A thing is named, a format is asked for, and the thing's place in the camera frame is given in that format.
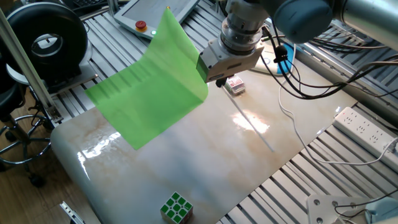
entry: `power strip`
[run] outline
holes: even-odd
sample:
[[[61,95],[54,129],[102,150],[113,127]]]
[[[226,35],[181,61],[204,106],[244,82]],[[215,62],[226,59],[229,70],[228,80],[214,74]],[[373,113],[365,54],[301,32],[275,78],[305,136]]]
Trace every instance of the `power strip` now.
[[[385,147],[396,138],[349,107],[335,117],[333,125],[376,157],[379,157]],[[381,161],[396,172],[398,172],[397,147],[396,144],[392,144],[381,158]]]

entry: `metal bracket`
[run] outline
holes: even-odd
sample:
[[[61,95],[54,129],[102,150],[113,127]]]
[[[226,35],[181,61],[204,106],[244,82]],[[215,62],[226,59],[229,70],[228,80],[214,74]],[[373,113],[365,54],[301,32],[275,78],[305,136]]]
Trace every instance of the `metal bracket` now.
[[[353,205],[352,207],[340,207],[338,208],[338,211],[345,215],[354,215],[356,212],[365,209],[365,205],[363,206],[355,206],[355,205],[368,201],[369,201],[368,198],[339,197],[331,195],[311,195],[307,199],[309,224],[341,223],[340,221],[335,222],[338,216],[338,214],[336,214],[335,212],[335,206]]]
[[[0,37],[3,39],[4,43],[7,45],[10,53],[14,57],[18,66],[21,68],[23,74],[26,76],[29,84],[35,91],[40,102],[42,102],[45,110],[52,108],[52,113],[49,113],[54,122],[60,121],[62,117],[55,107],[55,103],[48,93],[47,89],[44,87],[39,75],[37,74],[35,68],[30,62],[26,52],[22,48],[21,43],[19,43],[17,36],[12,30],[10,24],[8,23],[6,17],[2,10],[0,10]]]
[[[77,213],[75,211],[73,211],[72,209],[70,209],[70,207],[68,206],[68,204],[66,202],[62,202],[60,204],[61,208],[68,214],[71,223],[75,223],[75,224],[85,224],[85,222],[77,215]]]
[[[63,117],[61,116],[61,114],[59,113],[58,109],[55,106],[47,108],[47,112],[49,113],[54,123],[58,123],[61,120],[63,120]]]

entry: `white cable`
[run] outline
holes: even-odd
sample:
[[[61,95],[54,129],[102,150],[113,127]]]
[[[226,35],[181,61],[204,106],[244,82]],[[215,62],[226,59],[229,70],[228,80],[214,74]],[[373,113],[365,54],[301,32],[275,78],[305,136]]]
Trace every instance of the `white cable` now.
[[[355,162],[321,161],[321,160],[319,160],[319,159],[316,159],[316,158],[314,158],[314,157],[312,156],[310,150],[308,149],[307,145],[304,143],[304,140],[302,139],[301,135],[299,134],[299,131],[297,130],[294,113],[291,112],[291,111],[289,111],[288,109],[286,109],[286,108],[282,105],[282,102],[281,102],[281,100],[280,100],[280,90],[281,90],[281,89],[282,89],[282,87],[280,86],[280,87],[279,87],[279,92],[278,92],[279,106],[280,106],[280,108],[282,109],[282,111],[284,112],[284,114],[285,114],[286,116],[289,116],[289,115],[286,114],[285,112],[290,113],[290,114],[293,116],[294,131],[296,132],[296,135],[297,135],[298,138],[300,139],[300,141],[301,141],[301,143],[303,144],[303,146],[304,146],[305,150],[307,151],[308,155],[310,155],[310,157],[311,157],[314,161],[316,161],[316,162],[321,162],[321,163],[326,163],[326,164],[351,165],[351,166],[365,166],[365,165],[370,165],[370,164],[373,164],[373,163],[375,163],[375,162],[378,162],[378,161],[384,156],[384,154],[386,153],[386,151],[388,150],[388,148],[390,147],[390,145],[396,143],[396,141],[398,140],[398,138],[395,138],[395,139],[393,139],[391,142],[389,142],[386,146],[384,146],[384,150],[383,150],[382,154],[380,155],[380,157],[377,158],[377,159],[374,160],[374,161],[371,161],[371,162],[355,163]]]
[[[250,119],[246,116],[246,114],[244,114],[242,109],[238,106],[238,104],[235,102],[234,98],[232,98],[232,96],[228,93],[228,91],[225,89],[224,86],[223,86],[223,90],[224,90],[225,94],[228,96],[228,98],[231,100],[233,105],[235,105],[236,109],[238,109],[238,111],[242,114],[244,119],[246,119],[246,121],[248,121],[248,123],[253,127],[254,132],[258,134],[258,136],[268,146],[268,148],[271,150],[271,152],[275,152],[275,150],[271,147],[271,145],[267,142],[267,140],[262,136],[262,134],[257,130],[257,128],[250,122]]]

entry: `marble-patterned board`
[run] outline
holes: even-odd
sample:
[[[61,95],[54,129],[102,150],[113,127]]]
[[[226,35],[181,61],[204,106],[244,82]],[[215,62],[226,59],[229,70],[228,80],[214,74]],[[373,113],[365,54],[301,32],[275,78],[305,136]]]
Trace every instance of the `marble-patterned board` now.
[[[329,84],[296,65],[303,82]],[[54,152],[101,222],[163,223],[159,209],[178,192],[194,206],[192,223],[216,223],[303,148],[292,120],[279,108],[275,80],[251,71],[238,75],[246,92],[235,100],[275,152],[214,83],[202,105],[137,151],[96,108],[53,131]],[[312,101],[282,91],[281,98],[296,114],[306,143],[356,103],[342,91]]]

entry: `green fabric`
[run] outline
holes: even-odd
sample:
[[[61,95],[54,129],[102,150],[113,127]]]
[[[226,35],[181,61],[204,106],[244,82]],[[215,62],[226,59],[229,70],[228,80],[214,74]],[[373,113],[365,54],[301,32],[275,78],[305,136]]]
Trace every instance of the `green fabric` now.
[[[166,9],[141,59],[85,92],[121,136],[139,149],[206,99],[207,84],[196,70],[198,56]]]

